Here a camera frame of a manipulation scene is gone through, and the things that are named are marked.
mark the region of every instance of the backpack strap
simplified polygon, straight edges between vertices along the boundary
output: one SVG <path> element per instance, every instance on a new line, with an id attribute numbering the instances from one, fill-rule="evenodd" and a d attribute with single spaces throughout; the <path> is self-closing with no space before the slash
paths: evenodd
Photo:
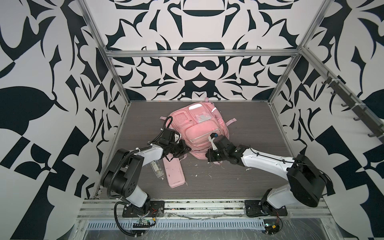
<path id="1" fill-rule="evenodd" d="M 237 121 L 236 118 L 232 118 L 231 120 L 226 122 L 225 125 L 228 127 L 231 123 L 236 122 L 236 121 Z"/>

